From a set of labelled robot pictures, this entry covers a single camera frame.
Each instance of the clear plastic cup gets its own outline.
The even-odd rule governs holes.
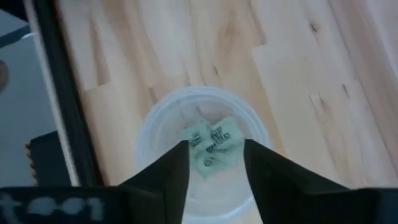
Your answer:
[[[177,90],[148,113],[137,137],[136,164],[144,169],[180,142],[178,132],[201,119],[215,124],[232,116],[246,139],[267,147],[267,129],[256,112],[236,95],[216,87]],[[244,212],[254,199],[246,175],[243,153],[239,164],[203,179],[190,171],[184,223],[219,223]]]

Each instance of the black frame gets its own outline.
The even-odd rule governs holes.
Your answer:
[[[32,0],[80,186],[104,185],[54,0]]]

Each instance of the gray surface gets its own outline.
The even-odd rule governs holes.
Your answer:
[[[4,12],[3,10],[0,10],[0,36],[8,34],[26,25],[27,22],[24,22]]]
[[[33,39],[0,49],[0,60],[9,69],[8,86],[0,93],[0,187],[32,185],[24,145],[56,130]]]

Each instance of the wood grain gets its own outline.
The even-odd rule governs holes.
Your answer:
[[[202,85],[243,97],[272,148],[300,165],[348,187],[398,185],[394,0],[58,4],[109,185],[136,173],[151,107]],[[259,221],[256,209],[248,214],[242,220]]]

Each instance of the black object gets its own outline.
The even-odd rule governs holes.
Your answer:
[[[72,186],[58,132],[37,137],[25,147],[33,178],[39,187]]]
[[[57,1],[31,1],[39,25],[43,48],[55,87],[79,185],[82,187],[103,186],[103,178],[96,160],[67,48],[57,18]]]
[[[119,187],[0,189],[0,224],[180,224],[188,152],[182,141]],[[244,160],[264,223],[398,223],[396,189],[347,189],[253,140],[245,140]]]
[[[264,223],[398,223],[397,189],[347,189],[253,140],[244,160]]]
[[[189,180],[187,148],[188,141],[181,142],[118,187],[0,189],[0,223],[180,224]]]

